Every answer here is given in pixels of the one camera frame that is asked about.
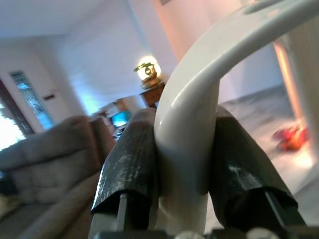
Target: gray sofa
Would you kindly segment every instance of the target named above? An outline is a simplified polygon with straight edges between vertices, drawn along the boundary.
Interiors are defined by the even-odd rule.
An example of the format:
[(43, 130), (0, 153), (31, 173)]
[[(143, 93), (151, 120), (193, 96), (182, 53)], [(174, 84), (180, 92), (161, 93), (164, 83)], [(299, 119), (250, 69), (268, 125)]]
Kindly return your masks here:
[(86, 239), (101, 165), (114, 145), (101, 118), (73, 117), (0, 152), (22, 205), (1, 239)]

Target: television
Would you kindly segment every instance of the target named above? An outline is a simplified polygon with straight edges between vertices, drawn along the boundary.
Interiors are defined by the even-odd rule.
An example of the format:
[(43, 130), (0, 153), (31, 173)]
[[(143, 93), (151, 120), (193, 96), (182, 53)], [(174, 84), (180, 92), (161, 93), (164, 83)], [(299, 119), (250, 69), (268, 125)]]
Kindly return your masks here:
[(116, 115), (113, 115), (111, 117), (111, 121), (112, 121), (112, 124), (116, 128), (118, 128), (118, 127), (126, 125), (129, 121), (130, 117), (131, 117), (130, 112), (123, 111), (123, 112), (117, 113)]

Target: white curved bar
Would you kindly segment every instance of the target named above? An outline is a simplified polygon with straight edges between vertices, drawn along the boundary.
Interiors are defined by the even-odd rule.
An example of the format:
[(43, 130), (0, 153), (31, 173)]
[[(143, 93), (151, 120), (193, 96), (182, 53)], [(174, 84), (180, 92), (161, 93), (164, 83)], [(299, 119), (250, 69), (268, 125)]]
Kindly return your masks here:
[(158, 228), (171, 234), (204, 231), (205, 158), (213, 142), (219, 80), (318, 12), (319, 0), (257, 1), (214, 24), (186, 53), (164, 89), (155, 120), (164, 192)]

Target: wooden side table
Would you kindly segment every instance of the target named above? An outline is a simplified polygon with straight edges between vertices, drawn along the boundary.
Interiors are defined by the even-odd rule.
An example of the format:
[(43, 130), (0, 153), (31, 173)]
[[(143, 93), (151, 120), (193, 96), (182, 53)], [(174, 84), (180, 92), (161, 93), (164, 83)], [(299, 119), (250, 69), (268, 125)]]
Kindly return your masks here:
[(148, 107), (156, 108), (156, 103), (160, 101), (160, 96), (164, 90), (164, 87), (164, 82), (161, 82), (147, 91), (144, 91), (140, 94), (140, 96), (142, 96), (144, 103)]

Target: lamp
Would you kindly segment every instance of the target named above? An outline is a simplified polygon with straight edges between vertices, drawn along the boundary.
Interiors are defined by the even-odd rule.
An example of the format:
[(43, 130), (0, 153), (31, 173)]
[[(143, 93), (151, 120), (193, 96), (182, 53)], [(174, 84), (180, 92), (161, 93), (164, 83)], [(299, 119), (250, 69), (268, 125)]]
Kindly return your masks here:
[(160, 83), (161, 69), (157, 60), (152, 56), (143, 57), (134, 71), (141, 78), (143, 89), (149, 89)]

